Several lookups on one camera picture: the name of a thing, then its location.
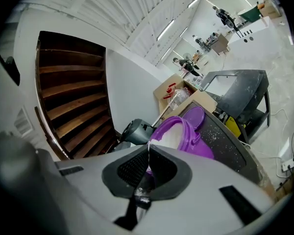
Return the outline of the purple plastic tub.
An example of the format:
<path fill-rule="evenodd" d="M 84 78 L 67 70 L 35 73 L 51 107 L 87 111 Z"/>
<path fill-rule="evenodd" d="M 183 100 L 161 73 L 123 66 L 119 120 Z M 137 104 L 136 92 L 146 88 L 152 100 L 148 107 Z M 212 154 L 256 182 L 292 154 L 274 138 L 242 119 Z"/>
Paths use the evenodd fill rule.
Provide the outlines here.
<path fill-rule="evenodd" d="M 204 142 L 201 134 L 193 129 L 193 127 L 182 117 L 172 116 L 162 122 L 154 131 L 152 139 L 160 140 L 162 135 L 168 131 L 173 125 L 181 123 L 183 126 L 183 133 L 181 142 L 176 150 L 184 151 L 193 155 L 214 159 L 214 154 L 211 148 Z"/>

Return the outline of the white powder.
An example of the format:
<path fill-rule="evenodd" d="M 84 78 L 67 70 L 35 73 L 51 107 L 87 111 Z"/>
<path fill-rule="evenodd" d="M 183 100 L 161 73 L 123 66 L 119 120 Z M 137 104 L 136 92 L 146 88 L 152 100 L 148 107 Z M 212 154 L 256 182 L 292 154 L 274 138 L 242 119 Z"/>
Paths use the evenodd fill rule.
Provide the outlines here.
<path fill-rule="evenodd" d="M 159 141 L 156 139 L 152 139 L 150 143 L 154 145 L 177 149 L 181 142 L 182 133 L 183 126 L 181 123 L 177 123 L 173 125 L 168 131 L 166 131 Z"/>

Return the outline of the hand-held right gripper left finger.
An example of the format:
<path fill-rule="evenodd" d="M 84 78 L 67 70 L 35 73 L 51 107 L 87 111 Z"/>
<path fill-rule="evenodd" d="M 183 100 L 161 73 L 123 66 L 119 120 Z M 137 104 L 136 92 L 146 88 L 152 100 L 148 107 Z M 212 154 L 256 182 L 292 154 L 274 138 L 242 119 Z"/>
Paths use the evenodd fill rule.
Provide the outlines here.
<path fill-rule="evenodd" d="M 55 166 L 61 182 L 57 186 L 60 208 L 71 235 L 134 235 L 116 220 L 127 223 L 128 209 L 136 210 L 130 197 L 117 197 L 110 187 L 133 194 L 134 188 L 117 175 L 114 161 L 123 164 L 147 152 L 145 145 L 112 152 L 106 155 L 77 160 L 58 161 Z"/>

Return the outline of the metal tube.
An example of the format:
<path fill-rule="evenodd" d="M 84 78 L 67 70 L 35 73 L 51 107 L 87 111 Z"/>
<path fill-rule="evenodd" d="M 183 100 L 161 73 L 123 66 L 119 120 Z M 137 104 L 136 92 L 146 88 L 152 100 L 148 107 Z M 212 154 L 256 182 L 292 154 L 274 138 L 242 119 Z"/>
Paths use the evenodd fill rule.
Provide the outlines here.
<path fill-rule="evenodd" d="M 170 99 L 170 101 L 167 103 L 166 107 L 163 109 L 163 111 L 160 113 L 160 115 L 156 118 L 155 122 L 151 125 L 151 128 L 155 128 L 156 124 L 165 115 L 166 111 L 171 107 L 176 96 L 177 96 L 177 94 L 170 94 L 170 95 L 164 97 L 164 99 Z"/>

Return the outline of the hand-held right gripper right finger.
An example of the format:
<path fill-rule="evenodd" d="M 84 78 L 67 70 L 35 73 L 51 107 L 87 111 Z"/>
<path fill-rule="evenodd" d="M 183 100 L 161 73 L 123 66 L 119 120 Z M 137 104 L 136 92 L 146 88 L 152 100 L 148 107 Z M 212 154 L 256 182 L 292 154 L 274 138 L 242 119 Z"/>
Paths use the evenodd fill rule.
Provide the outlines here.
<path fill-rule="evenodd" d="M 272 199 L 256 184 L 226 165 L 208 158 L 160 146 L 192 171 L 188 186 L 176 198 L 152 202 L 134 228 L 137 235 L 259 235 L 265 228 L 263 214 Z M 233 187 L 260 214 L 246 225 L 222 194 Z"/>

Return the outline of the black washing machine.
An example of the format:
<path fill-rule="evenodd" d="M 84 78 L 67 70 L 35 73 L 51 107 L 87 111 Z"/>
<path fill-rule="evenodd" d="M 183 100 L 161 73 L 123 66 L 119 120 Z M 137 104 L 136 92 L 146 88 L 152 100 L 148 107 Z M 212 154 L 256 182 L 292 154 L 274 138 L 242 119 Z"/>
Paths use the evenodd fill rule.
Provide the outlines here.
<path fill-rule="evenodd" d="M 192 101 L 178 115 L 182 117 L 189 109 L 200 106 Z M 196 130 L 204 142 L 211 148 L 214 160 L 228 166 L 255 184 L 260 183 L 262 176 L 258 165 L 240 141 L 212 113 L 205 111 L 205 120 Z"/>

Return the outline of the white power strip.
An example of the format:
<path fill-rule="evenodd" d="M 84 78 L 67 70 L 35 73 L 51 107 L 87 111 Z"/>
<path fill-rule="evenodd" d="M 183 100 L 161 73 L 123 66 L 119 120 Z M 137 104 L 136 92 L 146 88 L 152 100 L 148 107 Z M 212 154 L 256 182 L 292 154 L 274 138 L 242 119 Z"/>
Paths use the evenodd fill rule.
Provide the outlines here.
<path fill-rule="evenodd" d="M 283 162 L 282 165 L 281 165 L 281 169 L 282 169 L 283 172 L 287 172 L 287 171 L 289 171 L 289 170 L 291 170 L 293 168 L 294 168 L 294 158 Z"/>

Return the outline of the clear bottle with red cap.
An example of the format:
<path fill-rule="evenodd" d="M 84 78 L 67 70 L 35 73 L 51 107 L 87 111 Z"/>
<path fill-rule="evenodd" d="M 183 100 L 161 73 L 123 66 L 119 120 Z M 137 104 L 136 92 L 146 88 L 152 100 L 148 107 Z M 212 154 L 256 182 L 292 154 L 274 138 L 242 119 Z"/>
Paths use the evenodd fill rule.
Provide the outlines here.
<path fill-rule="evenodd" d="M 178 89 L 176 83 L 173 83 L 168 86 L 163 99 L 167 101 L 169 108 L 173 111 L 189 96 L 191 96 L 191 91 L 187 87 Z"/>

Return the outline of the green bathtub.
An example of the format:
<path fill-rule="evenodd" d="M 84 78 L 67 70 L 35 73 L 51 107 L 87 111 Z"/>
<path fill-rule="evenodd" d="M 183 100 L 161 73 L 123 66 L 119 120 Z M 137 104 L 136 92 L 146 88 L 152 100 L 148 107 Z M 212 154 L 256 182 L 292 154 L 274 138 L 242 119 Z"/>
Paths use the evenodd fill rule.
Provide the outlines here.
<path fill-rule="evenodd" d="M 257 4 L 253 5 L 249 9 L 244 9 L 238 13 L 238 16 L 241 17 L 244 21 L 254 23 L 255 21 L 261 18 L 261 13 L 258 9 Z"/>

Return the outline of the brown desk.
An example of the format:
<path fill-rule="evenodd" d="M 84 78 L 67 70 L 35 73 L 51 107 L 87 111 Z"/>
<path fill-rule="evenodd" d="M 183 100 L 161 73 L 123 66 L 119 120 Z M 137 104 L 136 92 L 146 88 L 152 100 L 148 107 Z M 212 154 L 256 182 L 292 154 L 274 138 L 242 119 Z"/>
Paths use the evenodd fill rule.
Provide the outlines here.
<path fill-rule="evenodd" d="M 210 47 L 217 55 L 220 55 L 221 53 L 228 51 L 228 40 L 220 34 L 212 41 Z"/>

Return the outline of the wooden staircase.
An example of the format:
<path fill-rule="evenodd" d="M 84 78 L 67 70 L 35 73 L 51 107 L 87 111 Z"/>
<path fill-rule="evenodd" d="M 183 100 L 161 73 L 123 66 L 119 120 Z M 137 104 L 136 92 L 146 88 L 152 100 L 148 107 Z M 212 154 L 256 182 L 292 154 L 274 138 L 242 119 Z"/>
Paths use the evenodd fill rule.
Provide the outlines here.
<path fill-rule="evenodd" d="M 105 47 L 41 31 L 36 48 L 36 86 L 43 116 L 63 159 L 103 155 L 116 146 Z"/>

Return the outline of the yellow container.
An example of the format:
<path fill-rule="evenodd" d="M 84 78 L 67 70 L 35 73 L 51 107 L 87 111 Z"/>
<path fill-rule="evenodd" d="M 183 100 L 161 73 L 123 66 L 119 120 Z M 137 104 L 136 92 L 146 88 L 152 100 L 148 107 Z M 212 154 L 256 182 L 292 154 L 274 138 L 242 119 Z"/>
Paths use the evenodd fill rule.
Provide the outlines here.
<path fill-rule="evenodd" d="M 225 126 L 234 134 L 235 137 L 238 138 L 241 135 L 241 131 L 239 130 L 239 127 L 233 117 L 229 117 L 227 119 Z"/>

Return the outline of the large brown cardboard box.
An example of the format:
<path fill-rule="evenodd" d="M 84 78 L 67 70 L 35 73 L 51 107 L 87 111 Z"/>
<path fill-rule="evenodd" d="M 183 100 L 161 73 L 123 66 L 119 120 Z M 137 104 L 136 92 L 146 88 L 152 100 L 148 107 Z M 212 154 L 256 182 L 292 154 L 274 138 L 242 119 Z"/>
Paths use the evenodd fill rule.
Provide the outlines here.
<path fill-rule="evenodd" d="M 163 119 L 180 115 L 192 101 L 195 101 L 210 113 L 215 111 L 217 107 L 217 102 L 207 92 L 201 92 L 196 87 L 183 80 L 180 76 L 174 74 L 153 91 L 154 96 L 158 99 L 159 102 L 160 113 L 164 111 L 168 104 L 168 100 L 165 97 L 168 95 L 167 89 L 170 85 L 172 85 L 176 89 L 182 89 L 186 87 L 191 92 L 191 95 L 176 109 L 172 110 L 171 112 L 166 111 L 163 115 Z"/>

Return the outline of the black sink cabinet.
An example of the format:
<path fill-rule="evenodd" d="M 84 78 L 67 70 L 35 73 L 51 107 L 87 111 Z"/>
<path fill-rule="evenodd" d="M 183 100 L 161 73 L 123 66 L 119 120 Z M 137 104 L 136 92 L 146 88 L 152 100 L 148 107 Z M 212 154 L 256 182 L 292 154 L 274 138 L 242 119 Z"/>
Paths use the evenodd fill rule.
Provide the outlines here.
<path fill-rule="evenodd" d="M 270 125 L 269 81 L 265 70 L 209 72 L 200 87 L 217 103 L 217 113 L 232 117 L 249 144 L 264 121 Z"/>

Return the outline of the purple round lid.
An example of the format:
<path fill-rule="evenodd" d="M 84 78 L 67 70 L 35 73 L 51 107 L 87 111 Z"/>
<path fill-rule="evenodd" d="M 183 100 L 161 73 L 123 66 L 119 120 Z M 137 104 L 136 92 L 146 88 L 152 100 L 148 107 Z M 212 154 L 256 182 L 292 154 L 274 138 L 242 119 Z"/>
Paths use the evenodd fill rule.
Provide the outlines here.
<path fill-rule="evenodd" d="M 200 106 L 189 109 L 182 118 L 186 120 L 194 130 L 197 130 L 205 120 L 205 111 Z"/>

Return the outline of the white counter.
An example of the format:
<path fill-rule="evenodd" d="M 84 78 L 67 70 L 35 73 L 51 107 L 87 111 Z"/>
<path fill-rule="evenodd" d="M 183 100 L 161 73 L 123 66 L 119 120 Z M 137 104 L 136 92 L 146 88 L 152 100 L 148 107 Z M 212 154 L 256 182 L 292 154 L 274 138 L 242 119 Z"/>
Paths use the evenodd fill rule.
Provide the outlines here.
<path fill-rule="evenodd" d="M 277 30 L 270 17 L 262 17 L 234 34 L 228 42 L 230 52 L 241 61 L 266 61 L 281 55 Z"/>

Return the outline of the dark grey appliance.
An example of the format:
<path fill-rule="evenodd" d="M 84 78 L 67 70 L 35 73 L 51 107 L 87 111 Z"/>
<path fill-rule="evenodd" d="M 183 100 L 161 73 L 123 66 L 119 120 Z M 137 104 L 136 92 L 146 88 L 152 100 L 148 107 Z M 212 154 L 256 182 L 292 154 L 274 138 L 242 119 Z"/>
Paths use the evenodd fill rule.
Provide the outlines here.
<path fill-rule="evenodd" d="M 146 144 L 155 128 L 142 119 L 134 119 L 124 129 L 121 141 L 130 142 L 134 145 Z"/>

